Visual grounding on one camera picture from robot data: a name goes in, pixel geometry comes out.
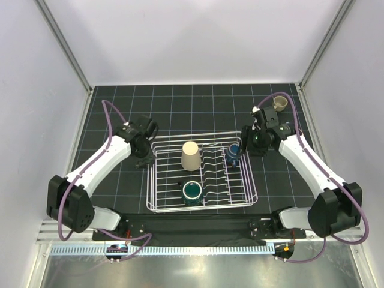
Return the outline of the small speckled blue cup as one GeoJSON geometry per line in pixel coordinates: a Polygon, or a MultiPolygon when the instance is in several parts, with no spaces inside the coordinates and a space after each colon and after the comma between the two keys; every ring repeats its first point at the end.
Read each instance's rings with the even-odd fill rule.
{"type": "Polygon", "coordinates": [[[239,153],[239,145],[236,143],[231,144],[225,152],[226,163],[232,168],[239,166],[239,159],[241,155],[239,153]]]}

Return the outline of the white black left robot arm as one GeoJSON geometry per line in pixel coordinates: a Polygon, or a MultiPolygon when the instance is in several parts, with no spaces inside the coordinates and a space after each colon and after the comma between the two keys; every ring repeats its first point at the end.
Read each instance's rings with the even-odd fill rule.
{"type": "Polygon", "coordinates": [[[87,228],[105,230],[114,240],[127,233],[123,216],[109,208],[94,206],[91,197],[102,180],[122,161],[134,157],[137,168],[154,162],[150,141],[158,132],[158,124],[141,115],[125,122],[109,133],[102,147],[76,170],[64,177],[55,175],[48,183],[47,215],[76,233],[87,228]]]}

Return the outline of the beige paper cup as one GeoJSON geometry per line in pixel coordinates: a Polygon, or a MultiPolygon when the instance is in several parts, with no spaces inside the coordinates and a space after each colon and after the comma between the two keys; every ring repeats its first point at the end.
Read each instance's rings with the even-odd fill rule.
{"type": "Polygon", "coordinates": [[[199,147],[194,141],[187,141],[182,146],[181,165],[187,171],[195,171],[201,165],[199,147]]]}

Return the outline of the dark green mug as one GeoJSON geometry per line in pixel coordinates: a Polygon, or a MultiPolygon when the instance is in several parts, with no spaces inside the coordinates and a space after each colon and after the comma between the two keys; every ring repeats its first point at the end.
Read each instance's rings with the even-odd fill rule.
{"type": "Polygon", "coordinates": [[[203,202],[203,188],[196,181],[179,181],[181,198],[186,206],[198,206],[203,202]]]}

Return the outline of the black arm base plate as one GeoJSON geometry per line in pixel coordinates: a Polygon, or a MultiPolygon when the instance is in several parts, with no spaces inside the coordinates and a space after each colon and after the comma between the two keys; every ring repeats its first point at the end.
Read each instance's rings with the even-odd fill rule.
{"type": "Polygon", "coordinates": [[[154,240],[172,245],[182,241],[306,237],[298,228],[283,228],[271,214],[123,214],[116,228],[98,228],[97,232],[113,239],[150,233],[154,240]]]}

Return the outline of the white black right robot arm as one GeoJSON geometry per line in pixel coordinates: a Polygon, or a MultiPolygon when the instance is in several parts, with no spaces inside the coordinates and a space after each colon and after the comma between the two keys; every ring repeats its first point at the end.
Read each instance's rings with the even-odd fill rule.
{"type": "Polygon", "coordinates": [[[336,175],[312,150],[297,122],[280,122],[273,107],[253,107],[253,125],[241,131],[241,152],[262,157],[274,148],[288,160],[310,188],[315,201],[309,208],[274,211],[271,233],[283,238],[292,229],[312,230],[326,238],[360,224],[362,189],[336,175]]]}

